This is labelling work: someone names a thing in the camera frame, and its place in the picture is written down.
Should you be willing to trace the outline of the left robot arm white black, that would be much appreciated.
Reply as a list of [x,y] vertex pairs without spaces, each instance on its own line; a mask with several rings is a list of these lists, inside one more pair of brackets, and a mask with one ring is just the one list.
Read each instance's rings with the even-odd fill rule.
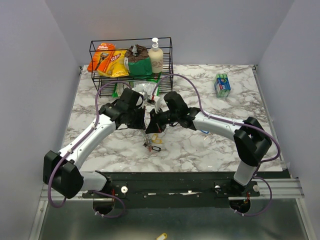
[[110,194],[107,177],[97,171],[80,171],[87,157],[121,125],[144,130],[146,95],[125,88],[119,99],[103,105],[93,122],[69,145],[58,152],[50,150],[43,161],[43,182],[65,198],[80,191],[94,191],[104,198]]

